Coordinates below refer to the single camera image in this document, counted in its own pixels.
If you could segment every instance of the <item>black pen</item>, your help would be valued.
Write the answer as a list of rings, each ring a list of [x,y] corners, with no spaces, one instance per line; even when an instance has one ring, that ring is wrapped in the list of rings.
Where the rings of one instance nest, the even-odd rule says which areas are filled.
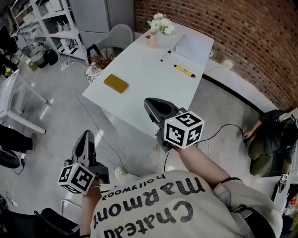
[[[171,51],[171,50],[169,50],[169,51],[166,53],[166,55],[164,56],[164,58],[163,58],[163,59],[161,59],[160,61],[161,61],[161,62],[163,62],[163,61],[164,61],[164,59],[165,59],[165,58],[167,58],[167,57],[169,56],[169,54],[171,54],[171,52],[172,52],[172,51]]]

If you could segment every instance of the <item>person's hand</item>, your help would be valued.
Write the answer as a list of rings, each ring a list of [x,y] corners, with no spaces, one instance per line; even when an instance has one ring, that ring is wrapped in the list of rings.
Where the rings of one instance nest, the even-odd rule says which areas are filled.
[[[252,134],[253,134],[252,130],[245,132],[243,135],[243,139],[248,139],[249,137],[251,137]]]

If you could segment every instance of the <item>white desk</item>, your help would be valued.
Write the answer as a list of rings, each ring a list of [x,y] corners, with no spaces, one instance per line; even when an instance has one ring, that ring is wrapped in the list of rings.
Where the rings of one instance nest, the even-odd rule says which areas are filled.
[[[157,48],[151,49],[146,35],[148,33],[142,35],[118,55],[86,89],[83,96],[138,130],[154,137],[158,128],[151,122],[145,111],[145,98],[164,99],[177,107],[188,109],[200,83],[214,40],[188,27],[175,24],[175,34],[171,36],[158,34]],[[196,39],[200,44],[202,49],[200,57],[204,65],[196,64],[176,53],[172,53],[164,62],[160,61],[183,35]],[[177,70],[174,64],[191,71],[196,74],[196,77],[191,78]],[[103,83],[110,74],[116,75],[129,84],[124,93],[120,94]]]
[[[11,77],[6,79],[2,85],[0,85],[0,119],[5,118],[6,116],[16,120],[17,122],[31,128],[32,130],[35,130],[39,133],[46,133],[46,130],[43,128],[40,128],[39,126],[33,124],[30,121],[27,121],[26,119],[22,118],[18,114],[14,113],[10,107],[12,103],[12,98],[14,95],[14,86],[16,83],[16,80],[19,78],[22,83],[36,96],[38,97],[42,102],[47,103],[47,100],[40,96],[19,74],[20,70],[18,69],[16,72],[12,74]]]

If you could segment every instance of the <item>olive pants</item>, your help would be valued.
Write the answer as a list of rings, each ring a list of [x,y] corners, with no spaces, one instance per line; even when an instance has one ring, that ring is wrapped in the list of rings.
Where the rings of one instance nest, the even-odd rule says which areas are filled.
[[[262,138],[254,138],[248,149],[251,158],[250,172],[252,175],[263,176],[270,168],[270,155],[264,154],[264,141]]]

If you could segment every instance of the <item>white paper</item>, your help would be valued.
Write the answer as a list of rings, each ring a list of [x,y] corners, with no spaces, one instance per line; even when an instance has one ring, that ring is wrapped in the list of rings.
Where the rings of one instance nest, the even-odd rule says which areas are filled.
[[[176,45],[175,52],[195,63],[205,66],[207,64],[212,45],[210,39],[202,35],[202,37],[192,37],[185,35]]]

